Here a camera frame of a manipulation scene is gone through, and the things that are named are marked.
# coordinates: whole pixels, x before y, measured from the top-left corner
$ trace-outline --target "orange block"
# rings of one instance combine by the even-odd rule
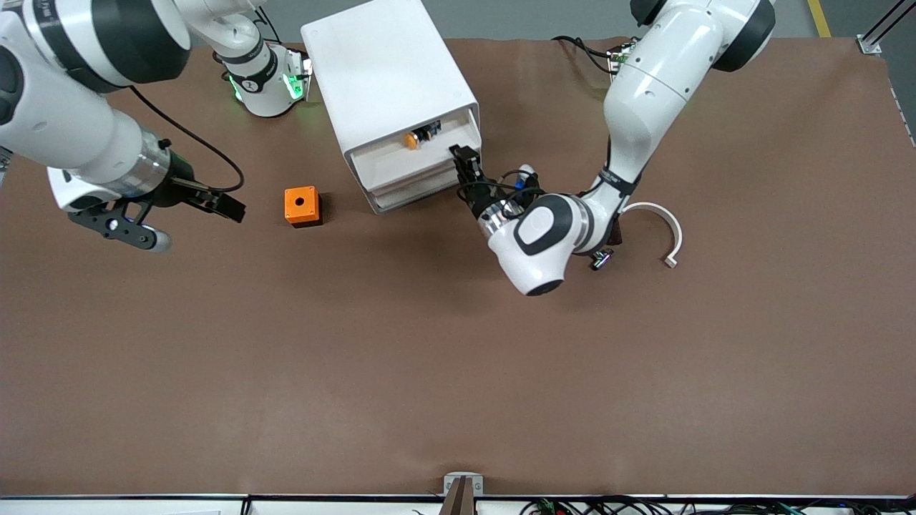
[[[286,190],[283,208],[287,222],[293,227],[311,227],[323,223],[322,197],[314,186]]]

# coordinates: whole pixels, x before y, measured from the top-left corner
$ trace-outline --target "gray floor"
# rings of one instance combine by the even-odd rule
[[[865,34],[895,4],[896,0],[821,0],[823,14],[834,37],[853,38]],[[888,62],[890,82],[907,119],[916,121],[916,13],[903,18],[881,40],[881,57]]]
[[[271,0],[267,15],[284,41],[301,41],[302,25],[365,0]],[[638,36],[626,0],[424,0],[444,38],[550,39],[560,34],[586,39]],[[776,36],[808,38],[817,30],[806,0],[776,3]]]

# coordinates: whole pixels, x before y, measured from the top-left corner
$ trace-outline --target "white curved handle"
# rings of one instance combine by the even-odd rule
[[[677,256],[678,252],[681,250],[681,244],[683,243],[684,239],[684,233],[681,230],[681,223],[678,222],[678,219],[675,218],[671,211],[668,211],[656,203],[632,203],[625,207],[620,213],[623,214],[627,211],[637,209],[652,211],[654,214],[662,217],[665,222],[668,222],[668,226],[671,227],[671,232],[674,234],[674,249],[672,249],[669,255],[665,257],[665,264],[668,265],[669,268],[678,266],[678,262],[674,257]]]

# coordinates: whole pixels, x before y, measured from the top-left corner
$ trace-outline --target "brown tabletop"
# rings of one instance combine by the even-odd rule
[[[449,42],[490,175],[577,192],[607,79],[556,42]],[[650,162],[599,273],[527,299],[454,191],[383,216],[321,104],[258,119],[210,51],[142,90],[245,169],[241,225],[181,206],[155,255],[56,209],[18,159],[0,189],[6,494],[906,494],[916,478],[916,151],[880,58],[773,40],[713,72]],[[112,95],[214,185],[231,171]],[[292,229],[285,188],[329,198]]]

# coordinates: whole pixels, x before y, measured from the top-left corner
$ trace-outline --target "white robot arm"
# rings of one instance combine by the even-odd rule
[[[51,189],[79,225],[163,251],[143,223],[186,203],[241,221],[245,207],[194,181],[170,143],[102,97],[177,77],[191,37],[171,0],[23,0],[0,11],[0,146],[48,166]],[[130,204],[139,214],[128,217]]]
[[[483,174],[476,152],[452,148],[463,196],[519,291],[554,290],[572,254],[595,255],[608,244],[646,163],[706,73],[737,70],[766,46],[776,19],[771,2],[630,1],[650,29],[607,91],[608,158],[588,192],[537,196],[530,167],[518,173],[525,189],[507,191]],[[594,268],[603,263],[599,255]]]
[[[177,0],[177,4],[188,27],[223,61],[248,111],[272,117],[302,100],[303,79],[310,71],[299,52],[268,45],[254,22],[240,14],[266,1]]]

